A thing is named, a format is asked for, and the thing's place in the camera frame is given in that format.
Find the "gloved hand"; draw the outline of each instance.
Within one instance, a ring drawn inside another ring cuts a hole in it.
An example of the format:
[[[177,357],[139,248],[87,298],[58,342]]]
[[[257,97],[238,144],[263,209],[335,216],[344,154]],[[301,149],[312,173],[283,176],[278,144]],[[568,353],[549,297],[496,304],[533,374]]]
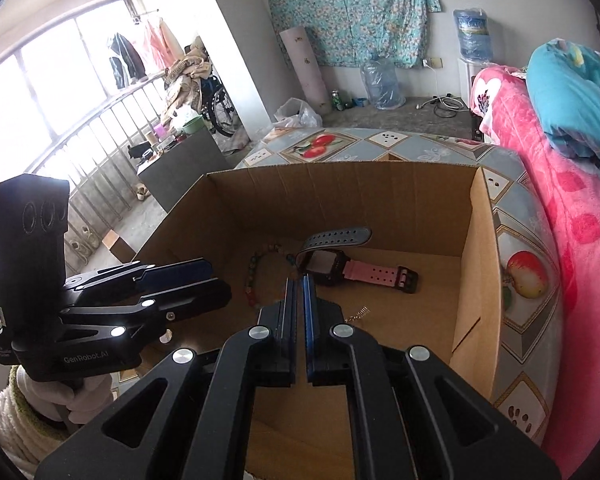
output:
[[[110,374],[85,378],[84,385],[76,392],[57,381],[34,381],[22,366],[18,367],[16,379],[29,405],[56,422],[61,422],[62,418],[54,404],[67,407],[72,423],[86,424],[113,402]]]

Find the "pink watch strap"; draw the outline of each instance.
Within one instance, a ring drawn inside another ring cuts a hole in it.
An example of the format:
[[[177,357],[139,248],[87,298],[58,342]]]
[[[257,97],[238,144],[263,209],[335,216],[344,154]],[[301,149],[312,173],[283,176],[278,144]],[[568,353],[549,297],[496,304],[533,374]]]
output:
[[[395,286],[398,274],[400,274],[401,281],[406,280],[406,274],[402,276],[400,269],[396,267],[381,267],[356,260],[349,260],[345,264],[343,272],[347,280],[385,286]]]

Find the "white plastic bag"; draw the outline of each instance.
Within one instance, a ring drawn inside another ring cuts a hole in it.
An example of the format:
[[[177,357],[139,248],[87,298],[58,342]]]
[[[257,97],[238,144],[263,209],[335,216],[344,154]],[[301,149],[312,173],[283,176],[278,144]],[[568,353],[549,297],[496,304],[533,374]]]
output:
[[[273,114],[274,128],[320,128],[322,117],[302,99],[292,97]]]
[[[176,130],[181,130],[185,124],[198,116],[199,113],[191,108],[191,106],[183,104],[171,114],[171,126],[173,126]]]

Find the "watch screen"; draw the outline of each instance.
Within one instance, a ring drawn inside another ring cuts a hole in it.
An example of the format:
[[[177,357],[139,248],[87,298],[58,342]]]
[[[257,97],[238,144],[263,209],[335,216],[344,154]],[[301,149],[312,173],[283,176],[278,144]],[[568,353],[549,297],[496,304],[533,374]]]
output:
[[[306,270],[316,274],[329,274],[336,261],[336,256],[336,253],[331,253],[331,251],[314,251]]]

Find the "green can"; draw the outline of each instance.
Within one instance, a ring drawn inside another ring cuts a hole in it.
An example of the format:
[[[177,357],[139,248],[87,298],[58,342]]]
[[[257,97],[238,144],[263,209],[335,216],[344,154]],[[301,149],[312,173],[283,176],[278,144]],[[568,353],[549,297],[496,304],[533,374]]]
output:
[[[339,112],[344,110],[344,104],[342,103],[342,99],[340,98],[340,92],[338,92],[337,90],[331,91],[331,104]]]

